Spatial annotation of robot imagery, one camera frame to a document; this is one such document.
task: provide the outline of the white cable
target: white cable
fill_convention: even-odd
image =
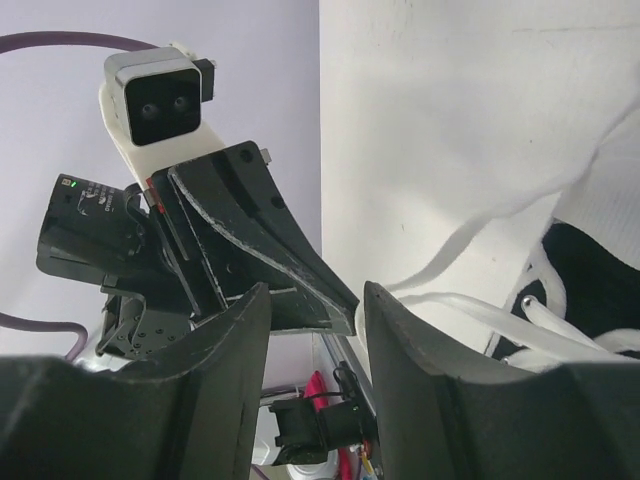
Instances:
[[[516,213],[521,212],[527,207],[534,204],[536,201],[559,192],[562,192],[566,188],[572,186],[573,184],[579,182],[583,177],[585,177],[593,162],[598,158],[598,154],[600,151],[600,146],[605,142],[605,140],[609,137],[609,135],[622,123],[624,122],[629,115],[640,108],[640,96],[633,99],[633,101],[629,104],[627,108],[625,108],[619,115],[617,115],[614,120],[608,125],[608,127],[604,130],[603,134],[600,136],[596,143],[596,147],[589,157],[589,159],[582,164],[572,164],[570,168],[561,172],[559,175],[552,178],[546,185],[529,192],[526,196],[518,199],[516,201],[512,201],[509,203],[504,203],[496,206],[488,211],[485,211],[478,215],[477,217],[469,219],[466,223],[460,226],[453,234],[445,241],[440,250],[435,254],[435,256],[431,259],[431,261],[419,272],[411,275],[410,277],[396,282],[394,284],[388,285],[386,288],[390,292],[397,292],[399,290],[404,290],[407,288],[424,286],[430,281],[437,278],[442,272],[444,272],[459,256],[462,252],[469,246],[473,238],[480,233],[480,231],[493,219],[501,218],[501,217],[509,217]],[[433,300],[434,297],[429,297],[430,294],[426,294],[422,297],[405,297],[405,298],[423,298],[424,301]],[[451,295],[451,300],[454,304],[456,301],[453,300],[456,294],[433,294],[438,295],[441,303],[443,302],[444,296]],[[495,312],[501,312],[505,314],[502,310],[493,307]],[[360,302],[355,312],[355,327],[356,334],[362,345],[362,348],[367,351],[367,340],[366,340],[366,326],[365,326],[365,317],[364,317],[364,306],[363,302]]]
[[[640,330],[613,330],[600,335],[595,340],[591,340],[566,320],[556,317],[533,297],[526,297],[523,300],[522,309],[527,318],[534,325],[580,342],[583,345],[592,348],[594,351],[608,351],[612,354],[625,351],[640,351]],[[508,365],[532,372],[542,372],[558,364],[558,361],[551,358],[546,354],[546,352],[541,352],[532,348],[520,350],[508,357],[505,357],[503,361]]]
[[[561,362],[632,362],[634,359],[596,349],[527,322],[477,298],[458,293],[425,293],[399,299],[404,305],[434,302],[467,314],[509,340]]]
[[[640,352],[640,330],[620,328],[603,333],[594,341],[610,352]]]
[[[547,295],[547,308],[560,318],[567,313],[567,291],[564,283],[553,268],[542,243],[534,249],[531,261],[532,273],[537,276]]]
[[[564,337],[571,338],[572,340],[587,345],[588,347],[595,348],[597,350],[607,350],[591,340],[587,335],[582,333],[566,320],[554,315],[551,310],[542,305],[535,297],[527,296],[522,300],[522,311],[534,325],[556,332]]]
[[[503,358],[502,362],[534,373],[542,373],[562,363],[529,348],[518,350],[516,353]]]

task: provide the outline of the red object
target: red object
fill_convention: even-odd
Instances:
[[[324,383],[322,374],[318,371],[313,372],[307,387],[304,390],[304,396],[310,397],[318,393],[325,393],[327,391],[327,385]],[[313,405],[316,410],[321,410],[329,406],[329,399],[327,397],[318,397],[313,399]],[[341,480],[353,480],[353,474],[351,473],[351,464],[349,462],[349,454],[344,448],[338,450],[338,456],[340,458],[340,478]]]
[[[156,207],[158,208],[158,211],[164,215],[164,212],[165,212],[164,205],[162,205],[162,202],[160,201],[160,197],[158,196],[156,187],[154,187],[153,183],[151,182],[151,178],[147,178],[147,185],[149,185],[149,190],[151,190],[151,196],[156,202]]]

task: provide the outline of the purple cable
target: purple cable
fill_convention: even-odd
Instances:
[[[260,467],[258,467],[257,465],[251,465],[251,468],[262,480],[269,480],[269,477],[267,477],[264,472],[260,470]]]
[[[70,332],[78,335],[75,345],[69,350],[64,358],[70,362],[80,355],[89,338],[87,329],[79,323],[72,322],[38,322],[35,320],[26,320],[24,318],[13,317],[6,313],[0,312],[0,327],[10,328],[12,330],[20,330],[23,332],[51,333],[51,332]]]
[[[46,47],[51,45],[82,45],[105,47],[116,50],[148,50],[156,48],[150,43],[140,42],[115,35],[90,32],[24,32],[0,37],[0,54],[22,48]]]
[[[147,50],[156,48],[150,43],[132,40],[130,38],[105,35],[90,32],[24,32],[0,36],[0,54],[31,47],[46,47],[51,45],[82,45],[87,47],[105,47],[116,50]],[[73,361],[80,355],[89,338],[87,329],[79,323],[72,322],[38,322],[24,318],[13,317],[0,312],[0,327],[23,332],[71,332],[78,335],[75,345],[65,355],[68,361]]]

